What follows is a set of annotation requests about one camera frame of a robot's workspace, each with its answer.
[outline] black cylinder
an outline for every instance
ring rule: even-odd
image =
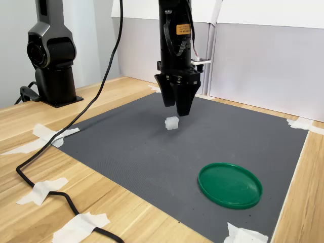
[[[42,101],[60,105],[76,100],[72,67],[58,70],[38,68],[35,77]]]

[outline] white tape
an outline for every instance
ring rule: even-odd
[[[229,236],[225,238],[224,243],[267,243],[268,237],[256,231],[237,228],[227,223]]]
[[[300,117],[297,120],[287,119],[287,121],[291,128],[310,130],[311,132],[324,135],[324,129],[312,125],[313,120]]]
[[[52,243],[78,243],[87,238],[94,228],[109,224],[106,214],[78,214],[53,235]]]
[[[64,141],[63,138],[66,136],[69,136],[73,133],[76,133],[80,131],[79,128],[75,128],[75,129],[70,129],[70,130],[66,130],[64,133],[62,133],[61,135],[59,135],[57,138],[55,138],[55,140],[52,142],[52,145],[54,145],[55,147],[59,148],[63,145]],[[39,139],[32,141],[30,143],[27,143],[25,145],[22,145],[18,148],[12,149],[8,152],[5,152],[3,154],[0,155],[8,155],[8,154],[14,154],[14,153],[30,153],[34,150],[40,149],[42,148],[45,144],[47,144],[47,142],[57,133],[55,131],[52,131],[51,129],[41,125],[41,124],[37,124],[34,127],[33,130],[33,134],[38,136]]]
[[[151,90],[154,90],[156,93],[161,93],[161,89],[159,87],[155,87],[152,85],[149,85],[149,87],[151,88]]]
[[[196,94],[195,97],[199,97],[199,98],[202,98],[202,99],[205,99],[205,100],[213,100],[213,99],[215,99],[215,97],[207,96],[207,95],[200,95],[200,94]]]
[[[155,87],[152,85],[149,85],[149,87],[151,88],[151,90],[155,90],[156,93],[161,93],[161,89],[159,87]],[[200,94],[196,94],[195,97],[199,97],[205,100],[213,100],[215,99],[215,97],[211,97],[211,96],[207,96],[207,95],[200,95]]]
[[[33,201],[36,205],[40,206],[50,191],[57,191],[65,186],[66,183],[68,183],[66,178],[60,178],[55,181],[37,182],[32,191],[17,201],[16,204],[23,205]]]
[[[168,117],[165,121],[166,129],[172,130],[177,129],[179,127],[179,118],[176,116]]]

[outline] white panel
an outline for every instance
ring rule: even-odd
[[[324,28],[323,0],[224,0],[218,23]]]
[[[115,33],[119,18],[113,18]],[[200,57],[207,57],[209,24],[195,23],[195,47]],[[156,83],[157,61],[160,57],[159,21],[149,19],[124,19],[123,34],[119,44],[118,60],[122,75]],[[201,94],[203,85],[198,90]]]
[[[194,22],[216,24],[222,0],[192,0]],[[136,19],[158,19],[158,0],[123,0],[124,17]],[[119,0],[113,1],[112,17],[120,16]]]
[[[218,24],[210,95],[324,122],[324,30]]]
[[[100,60],[101,79],[104,78],[113,48],[115,47],[117,35],[114,35],[112,18],[109,14],[112,9],[112,1],[93,0],[95,6],[96,29],[98,39],[98,50]],[[120,76],[118,56],[115,55],[107,79]]]
[[[26,48],[27,33],[36,22],[35,0],[0,1],[0,108],[13,105],[20,87],[35,80]]]

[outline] orange label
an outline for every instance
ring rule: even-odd
[[[177,35],[191,34],[190,24],[178,24],[177,25]]]

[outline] small white cube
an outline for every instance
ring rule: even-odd
[[[179,127],[179,118],[176,116],[168,117],[165,121],[166,129],[172,130],[177,129]]]

